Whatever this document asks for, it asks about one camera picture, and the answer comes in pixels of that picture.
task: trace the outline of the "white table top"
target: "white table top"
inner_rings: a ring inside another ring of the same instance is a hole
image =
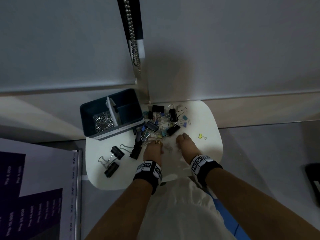
[[[167,108],[169,104],[170,103],[161,103],[155,105],[162,105]],[[181,128],[176,133],[171,137],[165,137],[162,141],[164,151],[164,154],[162,154],[162,182],[171,181],[179,177],[191,176],[190,166],[184,161],[181,151],[175,145],[177,136],[182,133],[187,133],[203,154],[210,156],[217,162],[221,161],[223,152],[222,141],[216,121],[204,102],[188,101],[173,104],[175,107],[181,105],[180,109],[184,107],[188,109],[183,115],[187,116],[191,125],[188,124],[186,128],[180,126]],[[142,104],[142,111],[148,111],[148,106],[150,105],[151,104]],[[199,133],[207,139],[199,139]],[[142,147],[137,160],[130,158],[130,153],[127,151],[123,151],[125,155],[120,160],[120,167],[111,177],[106,177],[104,174],[106,169],[98,162],[98,158],[103,156],[105,159],[109,159],[112,155],[110,150],[113,146],[120,147],[121,144],[124,144],[133,147],[134,143],[135,135],[132,130],[102,141],[87,137],[85,161],[89,181],[101,190],[120,190],[127,188],[132,182],[136,168],[143,161],[143,153],[146,146]]]

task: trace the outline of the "forearm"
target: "forearm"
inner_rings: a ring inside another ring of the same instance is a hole
[[[86,240],[136,239],[152,186],[143,179],[135,179],[106,211]]]
[[[252,240],[320,239],[304,219],[226,170],[211,170],[206,183]]]

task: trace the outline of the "wristband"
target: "wristband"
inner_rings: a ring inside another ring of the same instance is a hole
[[[206,177],[214,168],[222,168],[222,166],[206,155],[198,155],[191,161],[191,173],[202,187],[206,187]]]
[[[152,195],[162,181],[161,167],[155,161],[144,161],[137,167],[135,179],[143,179],[152,185]]]

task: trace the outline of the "metal bead chain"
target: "metal bead chain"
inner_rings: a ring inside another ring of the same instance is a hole
[[[129,0],[123,0],[123,3],[124,3],[126,17],[127,17],[128,26],[129,26],[130,43],[131,43],[133,64],[134,64],[134,66],[138,67],[139,76],[141,77],[141,68],[140,68],[140,59],[139,59],[139,53],[138,53],[138,46],[137,46],[136,37],[134,35],[134,25],[133,25],[133,22],[132,22]]]

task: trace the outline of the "floor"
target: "floor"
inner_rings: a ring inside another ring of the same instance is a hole
[[[320,208],[304,166],[320,162],[320,121],[219,129],[224,153],[221,165],[275,198],[320,230]],[[66,150],[82,149],[85,140],[42,143]],[[83,159],[82,175],[86,175]],[[81,239],[121,195],[82,181]]]

